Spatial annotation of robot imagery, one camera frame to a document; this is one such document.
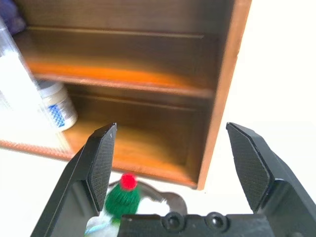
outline wooden cabinet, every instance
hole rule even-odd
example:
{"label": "wooden cabinet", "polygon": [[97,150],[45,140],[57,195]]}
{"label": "wooden cabinet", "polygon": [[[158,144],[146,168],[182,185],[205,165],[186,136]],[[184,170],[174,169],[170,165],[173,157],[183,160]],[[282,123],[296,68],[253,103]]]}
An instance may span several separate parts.
{"label": "wooden cabinet", "polygon": [[203,189],[250,0],[16,2],[29,68],[63,81],[79,114],[73,152],[117,122],[114,169]]}

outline jar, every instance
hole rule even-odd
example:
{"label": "jar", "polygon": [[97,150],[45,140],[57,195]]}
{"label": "jar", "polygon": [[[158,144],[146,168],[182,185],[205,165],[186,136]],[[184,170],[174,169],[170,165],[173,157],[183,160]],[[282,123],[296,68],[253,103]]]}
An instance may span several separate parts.
{"label": "jar", "polygon": [[63,83],[38,80],[38,85],[39,93],[59,130],[72,127],[78,116]]}

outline red pom-pom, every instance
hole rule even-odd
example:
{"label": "red pom-pom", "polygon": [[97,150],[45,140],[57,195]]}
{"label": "red pom-pom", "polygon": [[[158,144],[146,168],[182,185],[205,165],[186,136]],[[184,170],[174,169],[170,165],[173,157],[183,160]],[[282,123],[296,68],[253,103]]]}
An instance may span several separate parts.
{"label": "red pom-pom", "polygon": [[137,186],[137,180],[133,174],[123,174],[120,179],[120,186],[123,190],[132,191]]}

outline green knitted hat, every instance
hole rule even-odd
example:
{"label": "green knitted hat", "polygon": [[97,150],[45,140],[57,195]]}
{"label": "green knitted hat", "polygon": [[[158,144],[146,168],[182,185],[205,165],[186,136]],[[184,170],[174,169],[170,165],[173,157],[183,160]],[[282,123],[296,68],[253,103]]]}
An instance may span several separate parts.
{"label": "green knitted hat", "polygon": [[104,207],[115,219],[121,219],[124,214],[135,214],[139,202],[140,195],[135,176],[123,174],[120,182],[107,195]]}

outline shelf compartment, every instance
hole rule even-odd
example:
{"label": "shelf compartment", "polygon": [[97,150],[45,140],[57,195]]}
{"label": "shelf compartment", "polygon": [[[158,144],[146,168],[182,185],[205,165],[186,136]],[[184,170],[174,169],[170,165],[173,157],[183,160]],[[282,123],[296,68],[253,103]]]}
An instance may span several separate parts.
{"label": "shelf compartment", "polygon": [[94,96],[72,95],[72,100],[79,119],[64,134],[74,152],[94,130],[117,122],[113,169],[196,187],[201,154],[193,152],[195,110]]}
{"label": "shelf compartment", "polygon": [[14,37],[36,77],[210,98],[216,37],[30,28]]}

